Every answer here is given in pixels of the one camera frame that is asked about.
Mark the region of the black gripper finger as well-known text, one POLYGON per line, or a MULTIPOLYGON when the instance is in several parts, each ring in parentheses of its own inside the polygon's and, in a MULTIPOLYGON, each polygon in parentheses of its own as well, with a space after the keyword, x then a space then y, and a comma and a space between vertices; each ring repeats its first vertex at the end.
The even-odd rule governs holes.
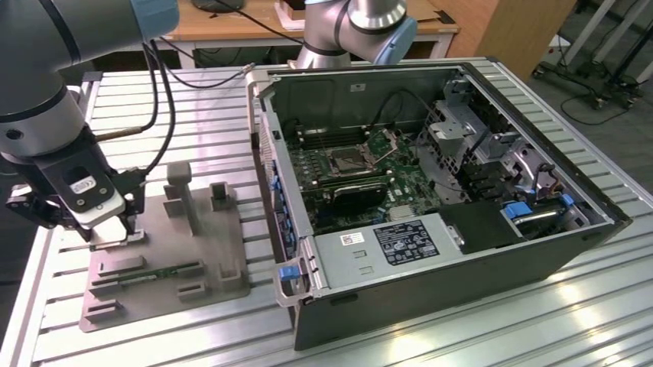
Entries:
POLYGON ((136 216, 144 212, 144 184, 123 195, 125 208, 119 214, 119 221, 123 224, 127 235, 136 232, 136 216))
POLYGON ((11 188, 5 207, 47 229, 61 226, 64 229, 75 230, 85 242, 93 237, 92 231, 80 226, 60 198, 33 192, 29 185, 15 185, 11 188))

